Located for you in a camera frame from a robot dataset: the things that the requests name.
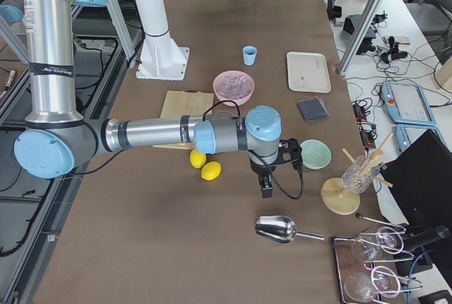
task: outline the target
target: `mint green bowl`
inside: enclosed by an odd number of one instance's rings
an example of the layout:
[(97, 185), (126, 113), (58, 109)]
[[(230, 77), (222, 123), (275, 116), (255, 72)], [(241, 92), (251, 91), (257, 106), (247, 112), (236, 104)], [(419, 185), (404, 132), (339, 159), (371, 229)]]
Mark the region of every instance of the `mint green bowl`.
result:
[(303, 165), (311, 170), (319, 170), (331, 161), (331, 151), (319, 140), (308, 139), (301, 143)]

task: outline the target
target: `lemon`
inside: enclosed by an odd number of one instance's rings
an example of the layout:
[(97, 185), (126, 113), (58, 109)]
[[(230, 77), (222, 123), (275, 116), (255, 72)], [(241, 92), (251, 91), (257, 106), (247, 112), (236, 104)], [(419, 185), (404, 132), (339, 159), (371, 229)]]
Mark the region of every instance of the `lemon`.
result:
[(202, 168), (206, 163), (207, 157), (205, 153), (199, 153), (198, 150), (194, 149), (190, 152), (190, 164), (194, 168)]
[(214, 180), (221, 173), (221, 164), (216, 161), (211, 161), (204, 165), (201, 170), (201, 177), (205, 180)]

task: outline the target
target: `wooden cutting board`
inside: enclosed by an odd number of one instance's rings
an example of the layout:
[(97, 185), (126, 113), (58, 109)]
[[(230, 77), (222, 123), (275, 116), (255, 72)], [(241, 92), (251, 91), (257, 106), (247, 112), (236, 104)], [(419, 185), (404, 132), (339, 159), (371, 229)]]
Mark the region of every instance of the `wooden cutting board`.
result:
[[(182, 115), (202, 115), (213, 104), (213, 93), (203, 93), (195, 90), (169, 90), (163, 103), (160, 118), (180, 117)], [(193, 143), (154, 145), (154, 147), (178, 148), (192, 150)]]

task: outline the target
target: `table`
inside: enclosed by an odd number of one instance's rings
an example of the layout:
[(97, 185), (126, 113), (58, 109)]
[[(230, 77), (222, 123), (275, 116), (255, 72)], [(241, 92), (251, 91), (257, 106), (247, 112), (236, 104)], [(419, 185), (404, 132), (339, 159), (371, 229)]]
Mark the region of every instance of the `table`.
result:
[[(299, 229), (352, 236), (369, 226), (339, 216), (321, 202), (320, 186), (350, 164), (341, 153), (362, 153), (347, 86), (322, 0), (165, 0), (172, 37), (190, 46), (181, 83), (143, 81), (130, 70), (111, 116), (158, 117), (167, 90), (212, 91), (215, 76), (239, 69), (256, 89), (242, 108), (266, 104), (282, 117), (282, 137), (315, 138), (331, 148), (331, 164), (304, 169), (305, 191), (291, 201), (275, 190), (262, 199), (246, 153), (209, 160), (223, 166), (206, 182), (189, 165), (189, 153), (140, 148), (121, 154), (87, 176), (59, 237), (34, 303), (338, 303), (331, 242), (297, 239), (278, 245), (254, 233), (259, 216), (282, 214)], [(255, 45), (254, 66), (242, 63), (242, 48)], [(287, 87), (289, 51), (326, 56), (332, 92), (320, 95), (331, 118), (307, 123), (296, 102), (314, 97)], [(231, 110), (226, 106), (218, 110)], [(106, 157), (96, 158), (94, 168)], [(276, 176), (288, 192), (299, 190), (290, 166)], [(359, 210), (378, 217), (376, 196), (362, 195)]]
[[(343, 19), (350, 14), (359, 14), (363, 11), (365, 0), (336, 0), (338, 6), (343, 8)], [(406, 75), (395, 77), (397, 81), (403, 81), (404, 78), (411, 78), (413, 83), (420, 84), (423, 88), (427, 88), (432, 91), (447, 95), (451, 97), (446, 91), (440, 89), (433, 79), (433, 69), (438, 64), (438, 59), (434, 55), (433, 50), (427, 44), (427, 40), (417, 27), (417, 24), (410, 12), (406, 8), (402, 0), (383, 0), (377, 13), (387, 13), (388, 19), (386, 24), (382, 24), (383, 28), (379, 28), (379, 33), (384, 36), (407, 36), (411, 40), (410, 45), (400, 45), (400, 50), (407, 51), (411, 55), (414, 55), (418, 59), (421, 59), (425, 64), (420, 62), (409, 63), (410, 57), (405, 61), (397, 61), (391, 63), (392, 66), (400, 68), (400, 72), (407, 72)], [(350, 42), (351, 35), (344, 33), (342, 27), (335, 27), (331, 24), (331, 29), (334, 34), (335, 43), (338, 47), (339, 55), (342, 54), (341, 50), (344, 50)], [(384, 46), (382, 39), (377, 35), (377, 38), (373, 41), (374, 45)], [(374, 105), (381, 105), (379, 98), (371, 94), (375, 84), (381, 83), (385, 80), (385, 75), (376, 70), (376, 63), (374, 58), (368, 57), (372, 55), (368, 52), (366, 55), (355, 56), (349, 71), (347, 72), (346, 79), (348, 83), (348, 90), (351, 100), (371, 98)], [(424, 90), (425, 95), (430, 105), (443, 104), (446, 99), (441, 97), (435, 92)], [(432, 109), (434, 117), (437, 122), (437, 127), (441, 131), (444, 140), (449, 148), (452, 148), (452, 110), (449, 107), (440, 107)], [(385, 107), (375, 107), (371, 109), (369, 121), (377, 124), (377, 133), (379, 135), (376, 140), (376, 145), (379, 145), (387, 134), (394, 132), (396, 125), (392, 123), (390, 117), (387, 114)], [(395, 138), (385, 147), (383, 161), (391, 161), (396, 159), (400, 154), (398, 144)], [(387, 186), (382, 185), (381, 191), (378, 193), (379, 206), (381, 213), (391, 223), (406, 222), (406, 218), (398, 208), (398, 205), (394, 201)], [(451, 288), (444, 281), (443, 277), (434, 266), (432, 270), (416, 274), (416, 277), (424, 283), (424, 288), (420, 291), (412, 293), (412, 297), (416, 298), (428, 293), (432, 293), (438, 290)]]

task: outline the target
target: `gray cloth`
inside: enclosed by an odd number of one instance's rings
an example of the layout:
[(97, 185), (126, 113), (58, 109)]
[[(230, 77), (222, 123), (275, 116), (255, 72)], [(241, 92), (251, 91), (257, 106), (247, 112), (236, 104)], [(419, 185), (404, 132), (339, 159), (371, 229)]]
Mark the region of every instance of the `gray cloth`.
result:
[(300, 100), (297, 103), (297, 106), (302, 112), (304, 120), (307, 122), (330, 118), (330, 114), (326, 110), (325, 103), (322, 99), (317, 97), (308, 100)]

